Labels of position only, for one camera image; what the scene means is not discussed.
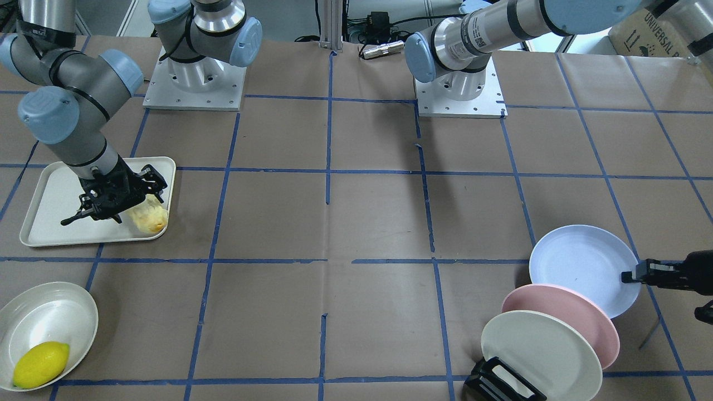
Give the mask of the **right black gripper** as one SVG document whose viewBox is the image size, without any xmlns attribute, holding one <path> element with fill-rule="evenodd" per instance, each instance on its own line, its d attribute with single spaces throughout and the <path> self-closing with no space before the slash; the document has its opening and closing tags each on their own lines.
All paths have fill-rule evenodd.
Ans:
<svg viewBox="0 0 713 401">
<path fill-rule="evenodd" d="M 95 221 L 111 218 L 122 223 L 119 214 L 142 203 L 146 194 L 152 194 L 163 204 L 163 191 L 168 187 L 165 178 L 152 165 L 145 165 L 140 173 L 135 173 L 122 158 L 118 158 L 107 173 L 92 167 L 91 178 L 79 178 L 79 183 L 84 190 L 79 195 L 80 207 L 75 215 L 61 220 L 62 226 L 84 218 Z"/>
</svg>

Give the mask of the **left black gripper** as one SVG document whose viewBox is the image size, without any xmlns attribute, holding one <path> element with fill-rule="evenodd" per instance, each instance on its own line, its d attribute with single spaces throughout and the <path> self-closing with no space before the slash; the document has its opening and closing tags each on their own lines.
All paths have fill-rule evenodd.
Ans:
<svg viewBox="0 0 713 401">
<path fill-rule="evenodd" d="M 632 271 L 621 272 L 622 283 L 664 285 L 675 282 L 673 289 L 692 290 L 699 295 L 712 295 L 712 250 L 689 253 L 682 262 L 673 265 L 658 260 L 639 262 Z M 694 317 L 713 324 L 713 301 L 694 309 Z"/>
</svg>

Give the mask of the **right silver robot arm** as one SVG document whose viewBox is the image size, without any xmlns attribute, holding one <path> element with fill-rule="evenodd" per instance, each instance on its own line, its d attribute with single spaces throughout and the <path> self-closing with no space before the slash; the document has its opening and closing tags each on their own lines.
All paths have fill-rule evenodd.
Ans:
<svg viewBox="0 0 713 401">
<path fill-rule="evenodd" d="M 61 221 L 168 219 L 165 178 L 152 165 L 138 171 L 100 129 L 144 83 L 140 66 L 108 49 L 91 57 L 75 49 L 76 2 L 20 1 L 16 32 L 2 41 L 2 65 L 38 86 L 21 99 L 18 117 L 78 177 L 82 193 L 75 215 Z M 260 21 L 241 1 L 150 1 L 148 15 L 164 48 L 160 57 L 185 93 L 213 89 L 225 66 L 247 67 L 263 39 Z"/>
</svg>

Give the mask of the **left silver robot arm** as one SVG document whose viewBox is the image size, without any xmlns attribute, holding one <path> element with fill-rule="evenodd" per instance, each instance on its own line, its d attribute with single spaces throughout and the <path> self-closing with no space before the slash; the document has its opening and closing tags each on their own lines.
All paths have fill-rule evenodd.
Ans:
<svg viewBox="0 0 713 401">
<path fill-rule="evenodd" d="M 703 33 L 711 26 L 709 1 L 501 1 L 412 34 L 405 45 L 407 65 L 423 84 L 479 74 L 494 51 L 547 33 L 605 30 L 642 8 L 690 21 L 688 49 L 694 56 L 711 50 L 711 33 Z M 543 236 L 530 256 L 529 272 L 532 283 L 567 287 L 610 318 L 632 306 L 642 285 L 711 295 L 711 251 L 696 251 L 672 264 L 639 261 L 621 239 L 586 225 Z"/>
</svg>

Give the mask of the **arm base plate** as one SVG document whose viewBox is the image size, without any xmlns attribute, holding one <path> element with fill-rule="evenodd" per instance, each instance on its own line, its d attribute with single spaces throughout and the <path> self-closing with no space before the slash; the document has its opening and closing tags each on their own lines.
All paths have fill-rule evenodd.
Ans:
<svg viewBox="0 0 713 401">
<path fill-rule="evenodd" d="M 479 72 L 451 72 L 430 83 L 414 80 L 413 86 L 422 117 L 504 119 L 509 114 L 493 58 Z"/>
<path fill-rule="evenodd" d="M 239 111 L 247 68 L 213 58 L 195 63 L 158 60 L 143 106 L 168 111 Z"/>
</svg>

